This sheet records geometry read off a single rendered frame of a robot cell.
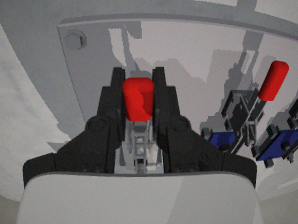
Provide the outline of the grey fixture plate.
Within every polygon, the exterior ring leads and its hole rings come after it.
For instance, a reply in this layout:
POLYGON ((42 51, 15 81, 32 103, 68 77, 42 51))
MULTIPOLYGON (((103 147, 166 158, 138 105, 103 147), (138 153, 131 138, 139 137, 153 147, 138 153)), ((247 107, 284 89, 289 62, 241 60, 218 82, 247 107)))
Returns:
POLYGON ((97 115, 101 90, 114 67, 127 78, 150 78, 164 67, 166 85, 176 87, 180 115, 201 136, 225 127, 222 110, 231 90, 260 90, 273 61, 289 71, 276 97, 263 109, 257 146, 270 124, 288 124, 298 99, 298 36, 226 19, 161 13, 124 13, 63 19, 57 26, 65 61, 85 123, 97 115), (65 34, 80 30, 84 46, 67 49, 65 34))

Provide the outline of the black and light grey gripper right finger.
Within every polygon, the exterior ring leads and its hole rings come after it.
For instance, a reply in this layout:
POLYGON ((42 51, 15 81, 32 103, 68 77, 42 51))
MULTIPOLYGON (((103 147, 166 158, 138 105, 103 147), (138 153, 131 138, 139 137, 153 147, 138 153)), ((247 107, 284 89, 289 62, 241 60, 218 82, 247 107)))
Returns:
POLYGON ((257 165, 252 159, 221 152, 180 115, 176 88, 166 85, 164 67, 152 70, 152 81, 153 141, 162 150, 164 173, 230 171, 249 178, 255 188, 257 165))

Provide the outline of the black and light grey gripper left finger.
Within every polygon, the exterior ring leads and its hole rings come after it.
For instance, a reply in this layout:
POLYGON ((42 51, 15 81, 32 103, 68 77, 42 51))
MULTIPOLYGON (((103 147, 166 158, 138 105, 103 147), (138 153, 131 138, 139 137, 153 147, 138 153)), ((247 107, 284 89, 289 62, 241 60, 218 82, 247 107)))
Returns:
POLYGON ((31 178, 46 172, 114 174, 115 150, 125 141, 126 111, 122 90, 125 80, 125 69, 114 67, 110 86, 102 87, 97 115, 87 121, 85 130, 57 153, 45 154, 24 163, 24 189, 31 178))

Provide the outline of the blue rectangular block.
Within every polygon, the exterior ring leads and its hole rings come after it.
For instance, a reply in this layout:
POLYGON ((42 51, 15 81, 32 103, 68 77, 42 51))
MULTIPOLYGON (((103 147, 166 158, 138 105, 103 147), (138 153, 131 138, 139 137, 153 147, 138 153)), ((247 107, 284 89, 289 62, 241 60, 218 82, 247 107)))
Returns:
POLYGON ((280 145, 285 141, 289 141, 292 146, 298 140, 298 128, 291 130, 288 124, 282 124, 277 125, 275 129, 278 134, 273 139, 268 136, 258 148, 260 155, 256 158, 256 161, 280 158, 284 154, 280 145))
POLYGON ((226 128, 211 128, 209 142, 213 143, 218 149, 223 144, 232 145, 235 140, 233 131, 226 131, 226 128))

